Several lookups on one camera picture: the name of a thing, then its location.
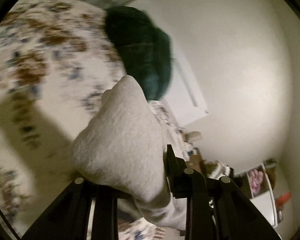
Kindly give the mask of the floral bed sheet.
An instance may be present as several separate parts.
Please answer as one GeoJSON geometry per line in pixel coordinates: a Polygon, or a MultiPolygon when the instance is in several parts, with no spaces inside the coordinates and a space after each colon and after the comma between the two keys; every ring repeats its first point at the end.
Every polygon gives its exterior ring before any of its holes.
{"type": "Polygon", "coordinates": [[[107,12],[72,0],[20,0],[0,24],[0,221],[20,238],[69,184],[70,141],[125,68],[107,12]]]}

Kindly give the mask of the dark green pillow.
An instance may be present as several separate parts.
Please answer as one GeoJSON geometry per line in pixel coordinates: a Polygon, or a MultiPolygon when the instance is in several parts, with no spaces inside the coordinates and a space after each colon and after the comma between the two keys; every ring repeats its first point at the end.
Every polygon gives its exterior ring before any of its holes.
{"type": "Polygon", "coordinates": [[[172,75],[170,37],[145,12],[126,6],[106,10],[104,31],[146,100],[161,100],[172,75]]]}

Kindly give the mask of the orange object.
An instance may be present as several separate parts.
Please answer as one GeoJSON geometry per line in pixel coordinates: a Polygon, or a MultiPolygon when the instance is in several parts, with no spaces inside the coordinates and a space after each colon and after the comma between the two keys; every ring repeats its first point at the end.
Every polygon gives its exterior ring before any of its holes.
{"type": "Polygon", "coordinates": [[[291,192],[286,192],[282,195],[280,195],[278,198],[275,199],[276,207],[282,207],[288,202],[292,197],[291,192]]]}

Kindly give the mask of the white small garment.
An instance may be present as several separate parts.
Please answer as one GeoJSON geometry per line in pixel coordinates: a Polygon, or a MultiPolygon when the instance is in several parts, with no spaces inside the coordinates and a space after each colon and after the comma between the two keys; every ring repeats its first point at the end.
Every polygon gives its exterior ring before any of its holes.
{"type": "Polygon", "coordinates": [[[85,178],[130,194],[147,221],[184,230],[186,200],[172,197],[165,173],[168,145],[181,157],[182,140],[157,120],[137,81],[126,75],[104,92],[99,112],[73,141],[70,154],[85,178]]]}

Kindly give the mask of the white board on wall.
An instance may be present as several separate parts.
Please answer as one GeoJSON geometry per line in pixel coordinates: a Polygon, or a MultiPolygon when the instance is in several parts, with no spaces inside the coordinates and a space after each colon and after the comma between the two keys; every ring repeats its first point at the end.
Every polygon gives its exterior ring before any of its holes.
{"type": "Polygon", "coordinates": [[[179,49],[172,53],[172,76],[164,101],[180,126],[186,126],[209,115],[197,79],[179,49]]]}

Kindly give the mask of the white box with flower picture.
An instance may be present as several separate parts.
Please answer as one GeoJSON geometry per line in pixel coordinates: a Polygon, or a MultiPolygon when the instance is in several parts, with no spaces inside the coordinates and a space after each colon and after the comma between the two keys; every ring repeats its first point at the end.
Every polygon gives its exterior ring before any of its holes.
{"type": "Polygon", "coordinates": [[[245,173],[249,183],[250,201],[262,213],[269,224],[278,226],[275,198],[270,180],[263,163],[253,167],[245,173]]]}

